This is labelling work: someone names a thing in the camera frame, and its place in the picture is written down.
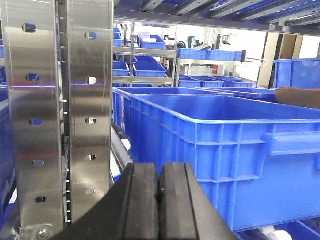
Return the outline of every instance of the stainless steel upright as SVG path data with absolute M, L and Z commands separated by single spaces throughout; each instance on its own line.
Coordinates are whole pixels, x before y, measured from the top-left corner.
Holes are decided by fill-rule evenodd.
M 68 0 L 71 215 L 109 190 L 113 0 Z
M 20 231 L 22 239 L 46 239 L 65 224 L 56 0 L 0 2 Z

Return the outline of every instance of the white object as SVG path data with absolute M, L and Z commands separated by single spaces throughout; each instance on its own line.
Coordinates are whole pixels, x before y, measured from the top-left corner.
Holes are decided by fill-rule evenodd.
M 293 240 L 289 233 L 286 231 L 274 231 L 267 235 L 270 240 Z
M 142 38 L 144 42 L 147 42 L 147 43 L 156 43 L 157 42 L 157 39 L 155 38 Z
M 268 237 L 269 240 L 293 240 L 289 233 L 283 230 L 276 230 L 274 226 L 266 226 L 260 231 Z

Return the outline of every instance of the metal rack post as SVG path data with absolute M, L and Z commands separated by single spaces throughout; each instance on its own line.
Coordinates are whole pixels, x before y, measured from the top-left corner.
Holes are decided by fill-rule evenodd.
M 55 0 L 2 0 L 22 239 L 65 226 Z

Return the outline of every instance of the shelving unit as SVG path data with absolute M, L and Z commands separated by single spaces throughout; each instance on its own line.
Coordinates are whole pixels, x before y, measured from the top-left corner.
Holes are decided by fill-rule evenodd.
M 128 23 L 121 20 L 116 20 L 115 23 Z M 114 84 L 130 84 L 132 87 L 133 84 L 153 84 L 153 85 L 173 85 L 175 82 L 174 73 L 176 72 L 176 60 L 177 60 L 177 41 L 175 41 L 174 50 L 168 49 L 148 49 L 148 48 L 138 48 L 135 47 L 135 26 L 136 22 L 132 21 L 131 23 L 131 38 L 129 42 L 125 42 L 126 46 L 115 46 L 113 47 L 114 55 L 123 55 L 130 56 L 130 76 L 113 76 Z M 168 28 L 166 25 L 158 25 L 158 24 L 148 24 L 148 23 L 140 23 L 143 26 L 150 27 L 158 27 L 158 28 Z M 177 29 L 175 30 L 175 39 L 177 39 Z M 136 77 L 133 73 L 133 63 L 134 56 L 152 56 L 152 57 L 160 57 L 162 59 L 170 60 L 173 64 L 173 74 L 172 77 Z
M 179 86 L 179 78 L 181 75 L 181 65 L 185 64 L 185 65 L 189 65 L 192 66 L 192 64 L 199 64 L 199 65 L 219 65 L 219 66 L 234 66 L 234 67 L 238 67 L 238 66 L 243 66 L 243 67 L 258 67 L 259 68 L 259 73 L 262 69 L 262 67 L 264 66 L 264 63 L 266 63 L 267 60 L 265 59 L 255 59 L 255 58 L 246 58 L 244 62 L 241 61 L 211 61 L 211 60 L 193 60 L 193 59 L 180 59 L 178 58 L 176 61 L 176 82 L 175 82 L 175 86 Z M 259 77 L 257 79 L 256 82 L 256 87 L 259 85 Z

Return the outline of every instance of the white wall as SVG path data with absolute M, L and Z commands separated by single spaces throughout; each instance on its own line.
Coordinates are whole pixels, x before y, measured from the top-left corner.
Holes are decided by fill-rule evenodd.
M 320 37 L 304 36 L 300 50 L 300 59 L 316 58 L 319 49 Z

